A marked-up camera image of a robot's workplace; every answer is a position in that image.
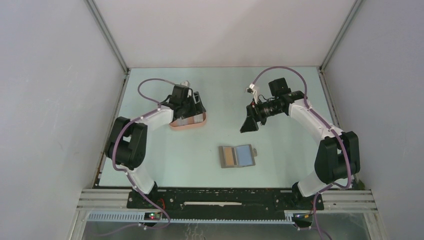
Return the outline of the peach plastic card tray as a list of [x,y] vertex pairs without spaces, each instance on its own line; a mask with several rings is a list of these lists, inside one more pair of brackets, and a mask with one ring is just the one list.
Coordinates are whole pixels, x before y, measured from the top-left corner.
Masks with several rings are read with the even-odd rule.
[[207,123],[207,113],[206,112],[203,113],[203,117],[204,117],[204,121],[201,122],[201,123],[184,125],[184,126],[177,126],[177,120],[178,119],[184,119],[184,118],[178,118],[178,119],[174,120],[173,122],[171,122],[169,124],[169,126],[174,131],[184,131],[184,130],[189,130],[189,129],[200,128],[200,127],[203,127]]

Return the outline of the taupe leather card holder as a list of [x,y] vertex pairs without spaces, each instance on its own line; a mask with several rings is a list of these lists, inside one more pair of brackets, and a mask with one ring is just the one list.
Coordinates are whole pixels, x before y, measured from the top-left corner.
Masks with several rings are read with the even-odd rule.
[[[234,166],[230,166],[230,167],[225,166],[223,147],[233,148],[234,161],[236,162]],[[223,169],[245,168],[245,167],[251,167],[256,165],[255,157],[257,157],[258,154],[257,154],[257,150],[253,148],[251,144],[239,145],[239,146],[219,146],[218,152],[219,152],[219,162],[220,162],[221,168]]]

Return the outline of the orange credit card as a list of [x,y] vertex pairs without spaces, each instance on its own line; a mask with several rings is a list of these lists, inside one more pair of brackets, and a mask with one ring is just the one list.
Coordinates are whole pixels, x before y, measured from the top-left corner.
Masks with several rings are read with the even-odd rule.
[[223,147],[223,159],[226,167],[233,167],[235,162],[235,155],[232,147]]

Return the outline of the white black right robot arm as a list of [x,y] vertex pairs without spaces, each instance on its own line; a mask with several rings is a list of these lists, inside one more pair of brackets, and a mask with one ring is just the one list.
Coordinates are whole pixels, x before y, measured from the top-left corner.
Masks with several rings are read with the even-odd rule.
[[259,87],[251,83],[246,92],[253,95],[246,106],[246,119],[241,133],[258,131],[269,117],[285,114],[297,121],[312,136],[318,145],[312,173],[293,185],[291,204],[304,209],[311,196],[333,186],[349,189],[352,177],[360,170],[358,136],[329,123],[310,104],[302,91],[292,91],[285,78],[268,84],[272,97],[261,101]]

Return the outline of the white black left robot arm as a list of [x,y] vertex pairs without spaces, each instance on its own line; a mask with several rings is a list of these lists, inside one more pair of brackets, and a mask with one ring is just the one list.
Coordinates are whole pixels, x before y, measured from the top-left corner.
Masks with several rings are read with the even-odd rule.
[[138,201],[145,208],[153,208],[158,202],[158,194],[152,191],[156,183],[143,165],[148,135],[162,126],[179,131],[202,127],[206,122],[207,111],[199,92],[176,84],[172,93],[155,109],[133,120],[116,118],[105,155],[112,160],[113,168],[124,172],[132,187],[141,191]]

